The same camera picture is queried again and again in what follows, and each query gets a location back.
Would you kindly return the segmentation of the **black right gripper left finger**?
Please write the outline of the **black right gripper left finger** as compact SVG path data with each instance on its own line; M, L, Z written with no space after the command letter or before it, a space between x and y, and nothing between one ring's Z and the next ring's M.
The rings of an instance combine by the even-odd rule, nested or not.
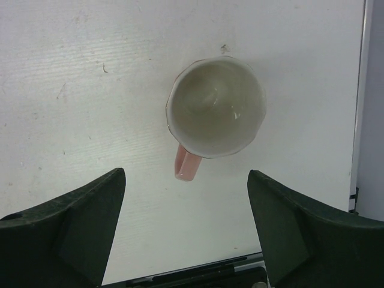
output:
M1 218L1 287L101 287L124 193L115 168Z

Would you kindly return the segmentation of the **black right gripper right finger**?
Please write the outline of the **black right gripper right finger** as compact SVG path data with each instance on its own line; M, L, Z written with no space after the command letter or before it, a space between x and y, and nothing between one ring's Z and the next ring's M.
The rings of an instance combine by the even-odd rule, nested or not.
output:
M382 287L383 223L333 208L260 171L247 180L272 287Z

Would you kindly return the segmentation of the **pink mug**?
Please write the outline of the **pink mug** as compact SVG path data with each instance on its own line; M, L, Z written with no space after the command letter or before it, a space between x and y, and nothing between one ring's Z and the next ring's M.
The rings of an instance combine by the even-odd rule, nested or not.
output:
M165 111L178 141L175 177L192 181L202 159L236 154L255 139L266 115L266 95L248 64L218 56L180 72Z

